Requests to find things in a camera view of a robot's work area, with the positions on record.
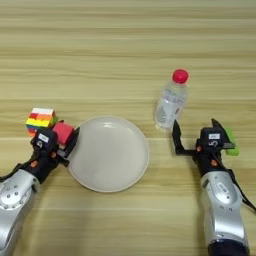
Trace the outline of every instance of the plastic water bottle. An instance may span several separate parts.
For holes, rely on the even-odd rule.
[[[156,126],[172,130],[175,119],[178,119],[187,99],[186,81],[188,72],[183,69],[174,71],[172,81],[163,89],[156,107]]]

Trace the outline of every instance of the plate rim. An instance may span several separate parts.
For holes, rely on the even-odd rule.
[[[135,128],[135,129],[139,132],[139,134],[141,135],[141,137],[143,138],[143,141],[144,141],[144,144],[145,144],[145,148],[146,148],[146,150],[145,150],[145,152],[146,152],[146,161],[145,161],[145,166],[143,167],[143,169],[142,169],[140,175],[139,175],[130,185],[127,185],[127,186],[123,187],[122,189],[115,189],[115,190],[100,190],[100,189],[97,189],[97,190],[95,190],[94,188],[92,188],[92,187],[90,187],[90,186],[88,186],[88,185],[85,185],[83,182],[81,182],[81,181],[77,178],[77,176],[75,175],[75,173],[74,173],[74,171],[72,170],[71,166],[68,166],[68,170],[69,170],[69,172],[71,173],[71,175],[75,178],[75,180],[76,180],[78,183],[80,183],[83,187],[85,187],[85,188],[87,188],[87,189],[90,189],[90,190],[92,190],[92,191],[99,192],[99,193],[116,193],[116,192],[120,192],[120,191],[123,191],[123,190],[126,190],[126,189],[132,187],[132,186],[135,185],[135,184],[142,178],[142,176],[145,174],[145,172],[146,172],[146,170],[147,170],[147,168],[148,168],[148,166],[149,166],[149,159],[150,159],[149,144],[148,144],[148,141],[147,141],[146,136],[145,136],[144,133],[140,130],[140,128],[139,128],[137,125],[135,125],[134,123],[132,123],[130,120],[127,120],[127,119],[125,119],[125,118],[123,118],[123,117],[112,116],[112,115],[110,115],[110,116],[96,116],[96,117],[89,118],[88,120],[86,120],[86,121],[80,123],[76,128],[80,127],[80,126],[83,125],[83,124],[87,124],[87,123],[92,122],[92,121],[94,121],[94,120],[103,119],[103,118],[104,118],[104,119],[105,119],[105,118],[112,118],[112,119],[121,120],[121,121],[123,121],[123,122],[125,122],[125,123],[128,123],[128,124],[131,125],[133,128]]]

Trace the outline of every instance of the toy blocks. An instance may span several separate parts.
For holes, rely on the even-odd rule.
[[[52,127],[57,121],[58,118],[53,109],[33,108],[26,121],[26,126],[29,135],[34,137],[40,127]]]

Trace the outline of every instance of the red bottle cap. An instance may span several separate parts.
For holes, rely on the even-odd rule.
[[[183,69],[177,69],[173,72],[172,80],[177,84],[185,84],[188,80],[188,72]]]

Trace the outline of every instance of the red block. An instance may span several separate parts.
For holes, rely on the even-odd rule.
[[[38,116],[38,114],[37,114],[37,113],[30,113],[29,118],[36,119],[36,118],[37,118],[37,116]]]
[[[36,133],[37,129],[33,129],[33,128],[28,128],[28,132],[31,132],[31,133]]]
[[[28,135],[31,136],[31,137],[34,137],[36,135],[35,132],[28,132]]]
[[[65,146],[69,137],[74,132],[74,128],[68,124],[58,122],[54,126],[53,131],[55,131],[58,134],[59,144]]]

